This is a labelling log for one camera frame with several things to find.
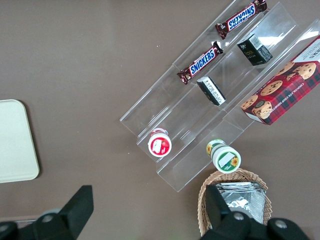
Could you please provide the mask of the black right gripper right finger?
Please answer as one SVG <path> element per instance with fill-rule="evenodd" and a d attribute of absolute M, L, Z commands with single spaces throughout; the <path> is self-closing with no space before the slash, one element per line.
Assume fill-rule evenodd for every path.
<path fill-rule="evenodd" d="M 208 217 L 212 225 L 202 240 L 308 240 L 309 237 L 293 221 L 271 218 L 263 225 L 245 213 L 231 211 L 214 185 L 205 190 Z"/>

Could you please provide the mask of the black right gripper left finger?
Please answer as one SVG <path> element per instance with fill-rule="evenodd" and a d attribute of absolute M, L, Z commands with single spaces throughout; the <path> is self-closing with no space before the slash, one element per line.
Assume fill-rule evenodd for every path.
<path fill-rule="evenodd" d="M 76 240 L 94 211 L 93 188 L 83 185 L 58 213 L 47 213 L 18 228 L 14 221 L 0 223 L 2 240 Z"/>

